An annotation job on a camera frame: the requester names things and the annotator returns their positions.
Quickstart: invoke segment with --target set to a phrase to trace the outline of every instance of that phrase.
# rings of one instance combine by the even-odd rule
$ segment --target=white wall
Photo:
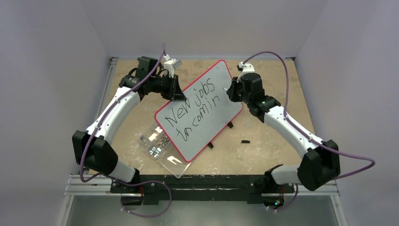
[[[107,53],[294,57],[327,0],[81,0]]]
[[[55,225],[108,65],[78,0],[1,1],[1,225]]]
[[[338,180],[351,225],[397,225],[399,1],[329,0],[296,58],[316,132],[374,168]],[[366,162],[341,157],[342,172]]]

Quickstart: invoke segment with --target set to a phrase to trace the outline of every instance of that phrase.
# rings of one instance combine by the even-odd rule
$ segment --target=table
[[[182,60],[176,70],[182,88],[202,75],[215,60]],[[226,60],[232,76],[238,76],[238,60]],[[252,60],[255,71],[261,75],[266,94],[285,103],[286,77],[279,60]],[[118,60],[109,91],[107,105],[118,88],[120,79],[137,60]],[[290,81],[288,112],[309,131],[313,126],[303,96],[301,84],[292,60],[286,60]],[[170,174],[161,164],[146,155],[138,144],[139,135],[154,122],[155,112],[167,100],[160,94],[150,93],[132,110],[117,132],[112,147],[119,158],[140,170],[141,174]],[[224,129],[213,141],[213,149],[206,147],[186,170],[185,174],[263,174],[278,164],[299,164],[300,158],[291,145],[276,131],[252,116],[246,106],[232,121],[232,129]],[[241,140],[250,144],[241,144]]]

